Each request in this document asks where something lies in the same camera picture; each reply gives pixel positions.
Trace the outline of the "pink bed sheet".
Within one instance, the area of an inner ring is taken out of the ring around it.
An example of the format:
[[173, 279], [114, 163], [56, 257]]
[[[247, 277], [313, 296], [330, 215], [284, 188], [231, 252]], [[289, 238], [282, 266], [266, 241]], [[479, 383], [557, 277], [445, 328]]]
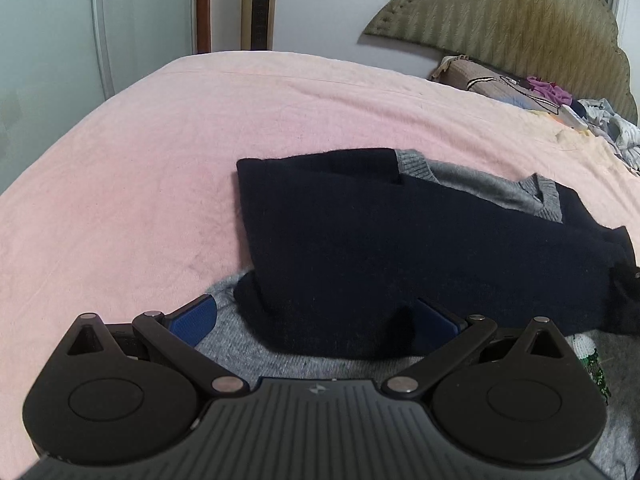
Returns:
[[414, 148], [510, 180], [542, 174], [639, 233], [639, 180], [593, 136], [393, 70], [318, 56], [179, 58], [103, 103], [1, 196], [1, 474], [37, 455], [29, 388], [78, 314], [127, 322], [242, 269], [245, 157]]

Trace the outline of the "pile of clothes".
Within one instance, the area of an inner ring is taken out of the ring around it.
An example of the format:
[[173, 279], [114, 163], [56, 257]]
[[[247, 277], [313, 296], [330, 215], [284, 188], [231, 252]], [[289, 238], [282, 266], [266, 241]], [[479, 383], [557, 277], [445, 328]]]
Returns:
[[639, 173], [639, 127], [618, 114], [605, 98], [577, 99], [552, 82], [501, 73], [463, 55], [442, 58], [430, 79], [547, 114], [580, 133], [597, 136], [633, 174]]

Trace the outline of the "frosted glass wardrobe door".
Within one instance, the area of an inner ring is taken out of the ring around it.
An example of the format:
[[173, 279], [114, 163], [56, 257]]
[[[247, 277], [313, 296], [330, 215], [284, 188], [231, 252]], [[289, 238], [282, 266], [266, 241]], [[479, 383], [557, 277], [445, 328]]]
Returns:
[[1, 186], [116, 93], [195, 51], [194, 0], [1, 0]]

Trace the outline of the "brown wooden door frame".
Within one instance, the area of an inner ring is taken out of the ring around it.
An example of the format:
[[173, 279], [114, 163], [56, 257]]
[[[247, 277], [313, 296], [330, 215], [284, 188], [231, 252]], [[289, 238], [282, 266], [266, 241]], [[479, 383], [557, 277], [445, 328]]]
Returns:
[[212, 50], [212, 0], [195, 0], [196, 52]]

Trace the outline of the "olive quilted headboard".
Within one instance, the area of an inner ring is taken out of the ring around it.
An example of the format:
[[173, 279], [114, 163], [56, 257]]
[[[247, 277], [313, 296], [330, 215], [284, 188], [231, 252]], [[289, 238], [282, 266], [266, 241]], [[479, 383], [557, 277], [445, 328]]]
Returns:
[[607, 99], [630, 122], [639, 118], [605, 0], [390, 0], [364, 33], [555, 82], [578, 98]]

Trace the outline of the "grey navy knit sweater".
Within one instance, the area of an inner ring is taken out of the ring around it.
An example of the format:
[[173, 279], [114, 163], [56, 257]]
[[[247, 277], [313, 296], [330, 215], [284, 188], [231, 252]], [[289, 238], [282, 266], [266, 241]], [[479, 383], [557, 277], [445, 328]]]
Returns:
[[[605, 392], [578, 356], [636, 334], [622, 226], [541, 176], [413, 151], [243, 158], [250, 268], [200, 345], [255, 386], [204, 422], [203, 479], [607, 479]], [[416, 346], [416, 302], [468, 323]]]

